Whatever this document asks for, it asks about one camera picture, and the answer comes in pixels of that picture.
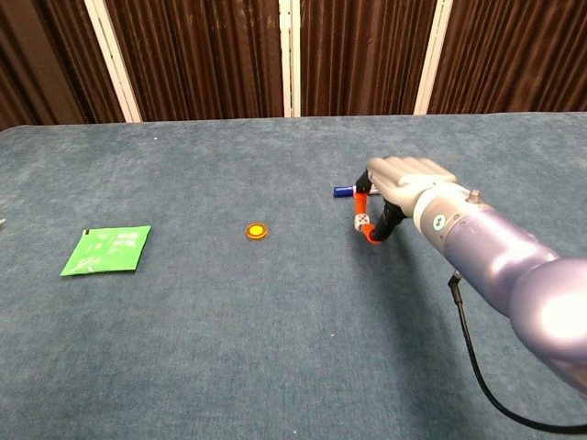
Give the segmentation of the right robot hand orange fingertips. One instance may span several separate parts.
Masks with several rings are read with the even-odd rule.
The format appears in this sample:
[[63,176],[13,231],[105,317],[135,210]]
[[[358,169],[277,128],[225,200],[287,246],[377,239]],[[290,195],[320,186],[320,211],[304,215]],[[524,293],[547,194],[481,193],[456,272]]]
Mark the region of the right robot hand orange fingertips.
[[[353,190],[354,228],[372,244],[381,243],[403,220],[414,216],[417,200],[425,191],[457,182],[453,173],[428,158],[370,159]],[[383,211],[376,223],[367,214],[372,188],[384,199]]]

